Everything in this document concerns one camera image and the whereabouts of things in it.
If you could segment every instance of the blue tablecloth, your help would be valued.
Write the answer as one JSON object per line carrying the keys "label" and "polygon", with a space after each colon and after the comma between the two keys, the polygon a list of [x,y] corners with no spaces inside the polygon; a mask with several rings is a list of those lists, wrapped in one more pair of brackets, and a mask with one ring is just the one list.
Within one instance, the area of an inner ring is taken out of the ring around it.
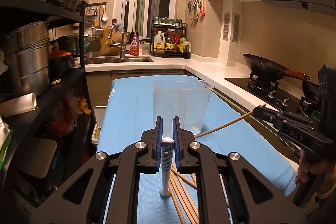
{"label": "blue tablecloth", "polygon": [[[197,79],[186,75],[141,76],[113,81],[97,151],[114,154],[140,140],[142,132],[153,128],[153,82]],[[211,93],[202,132],[219,127],[240,114]],[[285,195],[295,189],[295,171],[288,161],[252,126],[241,120],[227,128],[198,138],[214,152],[227,155],[238,152]],[[173,224],[179,218],[171,198],[162,199],[161,173],[140,175],[138,224]],[[188,186],[197,204],[197,192]]]}

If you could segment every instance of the gas stove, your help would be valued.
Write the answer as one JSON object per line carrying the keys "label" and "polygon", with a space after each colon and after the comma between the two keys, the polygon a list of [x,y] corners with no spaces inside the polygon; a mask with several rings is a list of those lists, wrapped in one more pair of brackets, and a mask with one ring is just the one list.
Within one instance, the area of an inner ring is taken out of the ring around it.
{"label": "gas stove", "polygon": [[248,91],[274,108],[286,112],[297,113],[305,117],[310,117],[318,106],[304,97],[296,98],[290,93],[280,89],[276,81],[267,81],[256,77],[251,72],[249,78],[225,78],[225,80]]}

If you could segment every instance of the kitchen sink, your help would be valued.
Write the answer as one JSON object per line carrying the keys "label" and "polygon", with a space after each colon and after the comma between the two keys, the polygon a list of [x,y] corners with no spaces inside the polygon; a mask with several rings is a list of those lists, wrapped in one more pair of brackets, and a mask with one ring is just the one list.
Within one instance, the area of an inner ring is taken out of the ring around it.
{"label": "kitchen sink", "polygon": [[85,60],[86,65],[92,64],[105,64],[105,63],[128,63],[128,62],[152,62],[148,57],[111,57],[111,56],[98,56]]}

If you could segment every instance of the paper towel roll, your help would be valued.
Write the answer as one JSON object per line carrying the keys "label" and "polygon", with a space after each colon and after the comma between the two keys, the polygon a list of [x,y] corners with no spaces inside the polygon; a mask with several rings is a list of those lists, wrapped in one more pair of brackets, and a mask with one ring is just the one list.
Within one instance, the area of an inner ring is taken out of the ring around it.
{"label": "paper towel roll", "polygon": [[1,117],[9,117],[32,111],[36,108],[36,97],[34,93],[23,95],[0,104]]}

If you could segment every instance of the jar lid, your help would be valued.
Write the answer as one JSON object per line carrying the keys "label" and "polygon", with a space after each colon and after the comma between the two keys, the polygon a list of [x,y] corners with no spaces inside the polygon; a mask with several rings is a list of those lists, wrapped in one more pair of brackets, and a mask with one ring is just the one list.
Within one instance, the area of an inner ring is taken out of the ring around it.
{"label": "jar lid", "polygon": [[72,55],[71,52],[63,51],[59,49],[59,46],[52,47],[49,59],[54,59],[62,56]]}

